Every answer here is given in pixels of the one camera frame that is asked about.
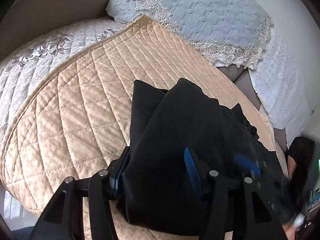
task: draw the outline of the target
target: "lace trim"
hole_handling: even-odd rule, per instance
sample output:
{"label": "lace trim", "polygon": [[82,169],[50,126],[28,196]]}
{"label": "lace trim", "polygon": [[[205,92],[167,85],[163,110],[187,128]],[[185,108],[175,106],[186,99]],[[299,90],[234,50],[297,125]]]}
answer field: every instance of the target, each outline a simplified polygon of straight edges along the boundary
{"label": "lace trim", "polygon": [[144,10],[144,14],[153,18],[160,24],[164,25],[169,31],[176,33],[183,39],[188,41],[197,51],[199,51],[212,66],[215,62],[219,61],[226,66],[235,64],[237,67],[243,65],[245,68],[256,69],[259,59],[263,59],[262,52],[267,48],[267,44],[270,41],[271,28],[273,24],[269,16],[266,18],[266,22],[263,25],[262,31],[258,37],[258,40],[253,48],[243,49],[235,47],[232,44],[219,44],[215,40],[207,42],[198,42],[193,40],[187,40],[180,35],[181,27],[176,22],[171,20],[171,11],[162,6],[162,0],[135,0],[139,1],[136,11]]}

